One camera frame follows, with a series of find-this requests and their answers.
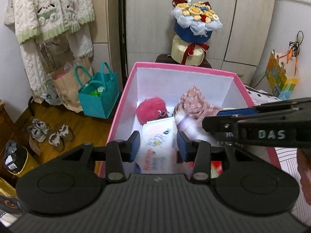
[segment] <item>pink floral cloth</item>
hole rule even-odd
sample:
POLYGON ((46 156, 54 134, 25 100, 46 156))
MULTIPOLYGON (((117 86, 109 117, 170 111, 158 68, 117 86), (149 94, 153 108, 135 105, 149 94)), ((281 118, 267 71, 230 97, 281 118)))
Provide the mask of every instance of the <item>pink floral cloth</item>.
POLYGON ((207 116, 215 116, 221 111, 220 107, 209 103, 196 86, 192 86, 182 95, 174 109, 173 116, 179 109, 198 121, 202 121, 207 116))

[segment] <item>hanging clothes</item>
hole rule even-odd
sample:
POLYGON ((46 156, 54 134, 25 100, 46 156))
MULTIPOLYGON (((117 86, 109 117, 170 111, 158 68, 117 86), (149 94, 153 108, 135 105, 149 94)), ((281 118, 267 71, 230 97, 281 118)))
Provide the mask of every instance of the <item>hanging clothes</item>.
POLYGON ((75 57, 93 55, 87 24, 95 20, 92 0, 15 0, 14 19, 26 73, 35 95, 43 94, 50 87, 36 43, 48 42, 66 32, 75 57))

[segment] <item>yellow trash bin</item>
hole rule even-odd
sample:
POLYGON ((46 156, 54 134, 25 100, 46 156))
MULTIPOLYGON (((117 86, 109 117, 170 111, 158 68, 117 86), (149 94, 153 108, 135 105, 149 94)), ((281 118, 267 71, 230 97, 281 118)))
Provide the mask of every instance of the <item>yellow trash bin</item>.
POLYGON ((35 159, 29 154, 29 152, 27 151, 27 158, 26 158, 26 162, 23 166, 23 168, 21 169, 21 171, 19 173, 12 173, 18 177, 22 177, 25 173, 29 172, 30 170, 38 167, 39 164, 35 161, 35 159))

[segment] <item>cloth bag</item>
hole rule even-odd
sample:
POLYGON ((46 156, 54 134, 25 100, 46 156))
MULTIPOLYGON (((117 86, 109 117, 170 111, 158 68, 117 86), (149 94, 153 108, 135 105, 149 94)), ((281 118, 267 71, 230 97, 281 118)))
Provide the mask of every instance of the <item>cloth bag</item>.
MULTIPOLYGON (((90 74, 90 76, 93 75, 92 66, 88 58, 83 59, 82 67, 88 72, 88 74, 90 74)), ((52 74, 52 82, 56 92, 67 109, 77 113, 81 112, 82 106, 78 97, 78 90, 81 88, 81 85, 76 80, 74 70, 71 70, 67 74, 64 73, 64 67, 61 67, 52 74)), ((82 85, 85 85, 90 80, 83 71, 78 71, 77 76, 82 85)))
POLYGON ((112 73, 109 65, 103 62, 100 73, 97 72, 94 77, 82 66, 75 68, 75 76, 81 86, 78 92, 84 114, 86 116, 107 119, 120 94, 117 73, 112 73), (108 74, 104 74, 105 66, 108 69, 108 74), (87 86, 84 86, 80 81, 80 77, 78 76, 79 70, 83 70, 90 78, 87 86), (89 93, 95 91, 100 86, 104 87, 100 97, 89 95, 89 93))
POLYGON ((293 92, 298 79, 295 78, 297 71, 297 58, 287 54, 271 52, 266 68, 266 77, 272 89, 273 95, 282 101, 288 100, 293 92))
POLYGON ((7 11, 4 12, 4 25, 14 25, 14 4, 15 0, 9 0, 7 3, 7 11))

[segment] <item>white tulle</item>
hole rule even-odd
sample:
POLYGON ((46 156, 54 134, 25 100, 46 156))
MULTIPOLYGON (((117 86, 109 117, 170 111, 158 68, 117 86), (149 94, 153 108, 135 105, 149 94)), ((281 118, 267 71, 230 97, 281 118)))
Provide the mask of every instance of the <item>white tulle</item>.
POLYGON ((211 21, 204 23, 202 21, 194 21, 192 16, 184 16, 181 8, 174 7, 171 14, 176 18, 177 23, 183 28, 190 27, 195 36, 207 36, 209 31, 217 31, 222 28, 222 23, 218 21, 211 21))
POLYGON ((202 21, 192 21, 190 30, 193 32, 194 36, 203 36, 206 35, 205 25, 206 23, 202 21))
POLYGON ((177 23, 184 29, 188 28, 192 22, 193 22, 192 16, 185 17, 184 15, 181 15, 177 19, 177 23))

